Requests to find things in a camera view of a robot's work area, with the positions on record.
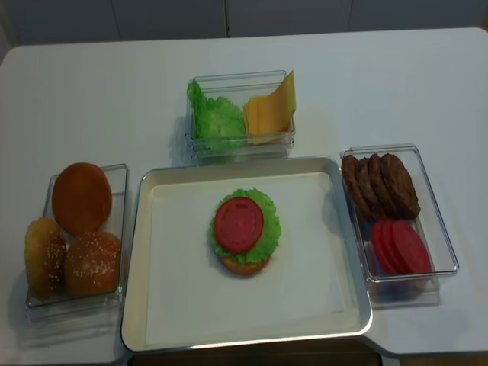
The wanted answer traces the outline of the silver metal serving tray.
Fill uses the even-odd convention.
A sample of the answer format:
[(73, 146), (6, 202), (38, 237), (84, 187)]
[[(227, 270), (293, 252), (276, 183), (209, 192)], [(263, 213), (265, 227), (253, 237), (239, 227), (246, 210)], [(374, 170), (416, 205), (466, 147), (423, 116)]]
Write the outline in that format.
[[(352, 270), (361, 276), (364, 294), (369, 304), (369, 323), (357, 334), (339, 334), (335, 336), (303, 337), (292, 339), (269, 339), (260, 342), (228, 342), (186, 347), (166, 347), (149, 345), (146, 342), (147, 304), (149, 297), (149, 272), (151, 253), (151, 233), (153, 225), (153, 190), (161, 185), (200, 183), (206, 181), (224, 181), (253, 177), (275, 177), (300, 173), (323, 172), (332, 182), (332, 197), (341, 221), (342, 235), (346, 245), (353, 249), (351, 256)], [(140, 182), (136, 221), (133, 234), (133, 249), (130, 259), (127, 292), (124, 304), (121, 338), (125, 346), (133, 352), (168, 351), (186, 348), (216, 348), (232, 345), (251, 345), (266, 342), (288, 342), (308, 339), (327, 339), (359, 336), (364, 334), (372, 322), (371, 303), (368, 296), (345, 192), (342, 176), (336, 161), (329, 157), (312, 157), (298, 159), (279, 159), (260, 162), (241, 162), (227, 165), (207, 165), (173, 169), (155, 169), (148, 172)]]

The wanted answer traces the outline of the green lettuce leaf in bin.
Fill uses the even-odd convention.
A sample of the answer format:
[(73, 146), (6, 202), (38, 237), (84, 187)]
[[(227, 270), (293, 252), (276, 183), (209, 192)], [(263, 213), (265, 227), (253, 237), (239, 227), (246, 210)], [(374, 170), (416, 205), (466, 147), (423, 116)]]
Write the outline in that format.
[(196, 81), (187, 87), (194, 120), (194, 137), (205, 150), (234, 149), (246, 135), (243, 112), (230, 99), (208, 98)]

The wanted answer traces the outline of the clear patty and tomato bin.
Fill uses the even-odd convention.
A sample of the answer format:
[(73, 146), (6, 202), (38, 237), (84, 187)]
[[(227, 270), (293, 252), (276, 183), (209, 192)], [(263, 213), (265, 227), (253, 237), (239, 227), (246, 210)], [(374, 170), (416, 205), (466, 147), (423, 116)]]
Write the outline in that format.
[(411, 275), (386, 274), (371, 244), (371, 228), (377, 220), (367, 221), (361, 218), (345, 187), (361, 266), (371, 299), (377, 307), (437, 303), (441, 284), (458, 273), (459, 264), (419, 150), (413, 144), (351, 147), (341, 153), (340, 159), (342, 164), (342, 158), (347, 155), (352, 155), (359, 161), (370, 158), (373, 154), (378, 154), (381, 158), (386, 153), (397, 156), (409, 172), (419, 200), (420, 213), (413, 220), (385, 220), (405, 220), (409, 223), (419, 234), (429, 253), (432, 271)]

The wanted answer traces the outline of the stacked yellow cheese slices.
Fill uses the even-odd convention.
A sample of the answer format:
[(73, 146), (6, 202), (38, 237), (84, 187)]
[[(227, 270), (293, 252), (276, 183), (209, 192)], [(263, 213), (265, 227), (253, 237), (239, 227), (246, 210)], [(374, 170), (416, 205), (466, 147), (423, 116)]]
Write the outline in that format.
[(258, 145), (271, 141), (264, 135), (288, 129), (296, 104), (282, 96), (260, 96), (251, 98), (243, 110), (246, 132), (252, 137), (252, 144)]

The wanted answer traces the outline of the sesame seed bun top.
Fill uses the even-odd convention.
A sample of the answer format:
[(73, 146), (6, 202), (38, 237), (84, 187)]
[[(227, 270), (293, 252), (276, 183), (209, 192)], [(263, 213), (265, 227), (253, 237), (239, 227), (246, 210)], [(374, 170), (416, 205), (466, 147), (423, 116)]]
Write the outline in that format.
[(66, 253), (64, 281), (73, 297), (114, 292), (119, 283), (121, 241), (90, 231), (74, 238)]

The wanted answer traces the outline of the green lettuce leaf on bun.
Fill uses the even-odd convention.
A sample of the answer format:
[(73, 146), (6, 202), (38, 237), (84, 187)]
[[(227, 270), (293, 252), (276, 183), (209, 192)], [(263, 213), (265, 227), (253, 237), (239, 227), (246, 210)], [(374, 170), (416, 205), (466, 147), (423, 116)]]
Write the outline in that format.
[(230, 257), (237, 260), (240, 263), (259, 262), (262, 259), (272, 255), (272, 253), (278, 247), (278, 240), (281, 236), (281, 225), (277, 215), (277, 208), (273, 200), (264, 192), (252, 188), (252, 189), (237, 189), (232, 194), (228, 194), (217, 205), (217, 209), (224, 202), (233, 197), (248, 197), (254, 200), (258, 206), (262, 209), (264, 214), (264, 229), (262, 235), (255, 246), (248, 252), (233, 254), (226, 251), (216, 240), (214, 235), (214, 217), (210, 222), (208, 233), (210, 235), (210, 243), (215, 253), (220, 257)]

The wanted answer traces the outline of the red tomato slice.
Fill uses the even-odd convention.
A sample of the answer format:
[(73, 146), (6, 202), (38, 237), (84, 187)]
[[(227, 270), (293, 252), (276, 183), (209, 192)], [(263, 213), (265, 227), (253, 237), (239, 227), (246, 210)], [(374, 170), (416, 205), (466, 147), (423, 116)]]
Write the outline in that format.
[(214, 216), (213, 234), (228, 252), (248, 252), (258, 242), (264, 229), (264, 214), (260, 206), (248, 197), (233, 197), (224, 201)]
[(429, 253), (419, 234), (404, 220), (393, 221), (391, 249), (404, 273), (425, 274), (432, 271)]
[(405, 220), (386, 220), (381, 230), (382, 246), (395, 275), (412, 274), (407, 257), (409, 254), (410, 232)]
[(398, 272), (392, 261), (388, 258), (389, 255), (384, 249), (384, 240), (382, 237), (383, 226), (386, 220), (378, 220), (371, 228), (371, 244), (373, 246), (374, 254), (377, 257), (382, 269), (387, 275), (397, 275)]

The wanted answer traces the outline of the upright yellow cheese slice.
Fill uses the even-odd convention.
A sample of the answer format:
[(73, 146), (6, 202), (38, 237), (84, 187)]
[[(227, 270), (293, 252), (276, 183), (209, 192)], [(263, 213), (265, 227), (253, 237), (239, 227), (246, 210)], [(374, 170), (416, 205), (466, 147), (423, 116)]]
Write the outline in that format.
[(268, 96), (270, 131), (278, 132), (287, 127), (296, 111), (294, 70)]

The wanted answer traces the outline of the white paper tray liner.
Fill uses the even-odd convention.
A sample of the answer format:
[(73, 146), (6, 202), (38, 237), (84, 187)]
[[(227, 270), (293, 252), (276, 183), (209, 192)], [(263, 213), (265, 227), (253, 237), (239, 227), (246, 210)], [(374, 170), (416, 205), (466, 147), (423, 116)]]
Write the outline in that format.
[[(210, 245), (220, 200), (257, 188), (277, 209), (278, 248), (250, 278), (230, 274)], [(357, 334), (369, 323), (323, 172), (154, 188), (146, 342), (186, 347)]]

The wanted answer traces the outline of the plain brown bun top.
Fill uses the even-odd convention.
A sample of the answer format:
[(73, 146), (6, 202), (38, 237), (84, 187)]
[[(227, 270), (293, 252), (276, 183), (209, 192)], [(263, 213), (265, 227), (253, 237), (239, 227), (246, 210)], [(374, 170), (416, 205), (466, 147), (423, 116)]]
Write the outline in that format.
[(112, 192), (96, 165), (77, 162), (56, 178), (52, 194), (55, 221), (69, 234), (98, 230), (111, 214)]

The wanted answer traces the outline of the sesame bun on edge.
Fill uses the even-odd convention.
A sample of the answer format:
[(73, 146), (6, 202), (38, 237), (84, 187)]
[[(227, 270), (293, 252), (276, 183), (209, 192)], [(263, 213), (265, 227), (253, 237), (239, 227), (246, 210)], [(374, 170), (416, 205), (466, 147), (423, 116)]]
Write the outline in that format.
[(56, 222), (40, 217), (27, 228), (24, 263), (31, 295), (46, 300), (55, 294), (63, 279), (66, 241)]

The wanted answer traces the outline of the clear lettuce and cheese bin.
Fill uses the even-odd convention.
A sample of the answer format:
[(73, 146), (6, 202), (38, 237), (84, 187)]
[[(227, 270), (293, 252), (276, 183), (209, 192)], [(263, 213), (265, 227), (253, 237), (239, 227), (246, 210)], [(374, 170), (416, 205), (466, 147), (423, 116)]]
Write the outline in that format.
[(196, 76), (188, 83), (185, 142), (199, 165), (286, 158), (294, 146), (293, 120), (281, 131), (251, 133), (248, 102), (268, 95), (285, 79), (284, 70)]

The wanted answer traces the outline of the brown beef patty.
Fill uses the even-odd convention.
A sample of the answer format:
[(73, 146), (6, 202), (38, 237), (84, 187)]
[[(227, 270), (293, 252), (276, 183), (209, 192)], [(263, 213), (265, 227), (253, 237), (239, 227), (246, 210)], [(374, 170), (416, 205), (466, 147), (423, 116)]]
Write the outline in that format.
[(358, 161), (358, 167), (356, 168), (356, 179), (363, 198), (371, 211), (371, 216), (373, 219), (384, 220), (387, 219), (387, 215), (371, 186), (368, 163), (369, 158), (362, 158)]
[(380, 158), (380, 170), (399, 218), (415, 219), (420, 213), (419, 200), (402, 161), (394, 154), (386, 153)]
[(361, 189), (359, 188), (358, 181), (356, 179), (355, 174), (357, 165), (358, 160), (354, 156), (344, 156), (341, 164), (342, 178), (348, 195), (361, 218), (367, 221), (372, 221), (373, 215), (363, 197), (363, 194), (361, 193)]
[(380, 169), (380, 157), (378, 154), (373, 154), (369, 158), (368, 162), (368, 174), (371, 183), (371, 187), (377, 196), (377, 199), (382, 206), (385, 217), (398, 219), (399, 214), (390, 197), (390, 194), (384, 184), (384, 179)]

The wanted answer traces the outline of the bottom burger bun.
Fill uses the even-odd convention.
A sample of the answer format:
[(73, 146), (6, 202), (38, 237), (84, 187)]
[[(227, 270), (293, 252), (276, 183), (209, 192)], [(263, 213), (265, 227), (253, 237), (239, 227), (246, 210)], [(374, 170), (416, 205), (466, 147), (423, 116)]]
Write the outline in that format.
[(240, 263), (237, 260), (230, 257), (220, 257), (221, 264), (232, 274), (241, 277), (251, 277), (260, 272), (270, 259), (268, 256), (259, 262)]

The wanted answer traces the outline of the clear bun bin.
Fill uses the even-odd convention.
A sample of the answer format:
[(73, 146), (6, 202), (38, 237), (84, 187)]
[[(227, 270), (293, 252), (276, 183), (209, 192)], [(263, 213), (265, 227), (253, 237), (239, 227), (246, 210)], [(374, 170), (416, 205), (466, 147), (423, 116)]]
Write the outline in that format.
[(127, 240), (127, 189), (129, 169), (125, 164), (109, 165), (101, 168), (112, 192), (111, 214), (101, 226), (102, 232), (108, 232), (121, 240), (120, 271), (117, 287), (105, 294), (72, 297), (61, 286), (51, 298), (38, 300), (28, 294), (25, 302), (25, 313), (31, 323), (50, 323), (98, 315), (104, 311), (117, 312), (123, 303), (127, 283), (130, 244)]

